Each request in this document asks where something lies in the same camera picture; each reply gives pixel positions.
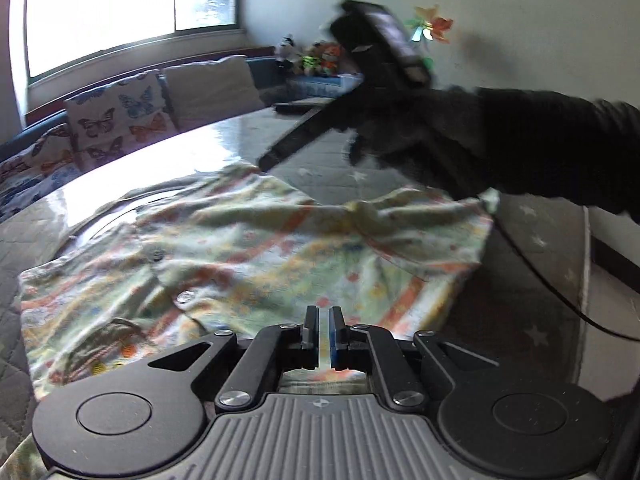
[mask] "stuffed animal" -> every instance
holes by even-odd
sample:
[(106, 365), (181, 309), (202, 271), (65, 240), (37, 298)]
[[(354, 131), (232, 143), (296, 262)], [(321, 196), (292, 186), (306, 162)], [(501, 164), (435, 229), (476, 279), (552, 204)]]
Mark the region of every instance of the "stuffed animal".
[(293, 34), (282, 38), (282, 41), (275, 48), (278, 67), (285, 72), (301, 73), (300, 60), (302, 53), (297, 49), (296, 42), (293, 41)]
[(326, 77), (333, 77), (338, 73), (340, 61), (340, 45), (329, 44), (320, 56), (320, 71)]
[(315, 76), (320, 67), (320, 60), (315, 56), (302, 56), (302, 70), (306, 76)]
[(320, 56), (322, 56), (322, 53), (324, 52), (328, 44), (329, 43), (327, 41), (316, 40), (305, 49), (304, 54), (305, 56), (311, 56), (320, 59)]

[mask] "phone screen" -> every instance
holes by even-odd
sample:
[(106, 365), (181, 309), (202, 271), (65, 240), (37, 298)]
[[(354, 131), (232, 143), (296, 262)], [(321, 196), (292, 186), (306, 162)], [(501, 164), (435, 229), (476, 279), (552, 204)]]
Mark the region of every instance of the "phone screen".
[(396, 57), (401, 60), (419, 57), (418, 52), (414, 50), (409, 42), (404, 27), (401, 27), (395, 17), (375, 6), (366, 6), (365, 15), (386, 39)]

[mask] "cushion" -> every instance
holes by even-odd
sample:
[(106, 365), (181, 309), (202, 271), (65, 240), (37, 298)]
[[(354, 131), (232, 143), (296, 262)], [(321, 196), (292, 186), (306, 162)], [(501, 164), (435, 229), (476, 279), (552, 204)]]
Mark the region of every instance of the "cushion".
[(66, 124), (0, 164), (0, 221), (80, 176)]
[(17, 134), (0, 146), (0, 160), (7, 160), (12, 156), (17, 155), (22, 150), (36, 142), (36, 140), (43, 136), (43, 134), (52, 127), (64, 123), (66, 123), (66, 111), (63, 110), (57, 114), (47, 117), (46, 119), (38, 121), (31, 126), (27, 126), (23, 131), (21, 131), (21, 133)]
[(108, 162), (107, 152), (122, 156), (177, 133), (160, 76), (149, 70), (65, 101), (86, 170)]
[(264, 108), (245, 56), (164, 69), (181, 132)]

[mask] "metal screw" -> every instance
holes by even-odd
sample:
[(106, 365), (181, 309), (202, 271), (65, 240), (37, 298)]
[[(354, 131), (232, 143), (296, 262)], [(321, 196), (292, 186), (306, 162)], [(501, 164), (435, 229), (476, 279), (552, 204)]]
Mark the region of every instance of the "metal screw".
[(407, 390), (405, 392), (398, 392), (394, 395), (394, 402), (398, 406), (418, 406), (424, 400), (424, 395), (420, 392), (414, 392), (412, 390)]
[(242, 390), (230, 390), (223, 394), (220, 394), (218, 397), (220, 404), (224, 404), (225, 406), (233, 406), (234, 408), (238, 406), (244, 406), (249, 403), (251, 400), (251, 395), (247, 392), (243, 392)]
[(195, 298), (195, 295), (196, 293), (192, 290), (184, 290), (176, 296), (175, 301), (180, 304), (187, 303), (188, 301), (191, 301), (193, 298)]

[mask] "paper flower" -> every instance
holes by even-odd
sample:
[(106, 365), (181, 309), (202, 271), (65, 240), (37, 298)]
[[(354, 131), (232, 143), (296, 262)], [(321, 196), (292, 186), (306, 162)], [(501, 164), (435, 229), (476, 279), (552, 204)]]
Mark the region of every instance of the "paper flower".
[(413, 41), (420, 41), (420, 36), (424, 36), (428, 40), (449, 43), (444, 33), (451, 29), (453, 20), (438, 16), (438, 6), (429, 9), (415, 7), (415, 19), (410, 20), (408, 25), (415, 28)]

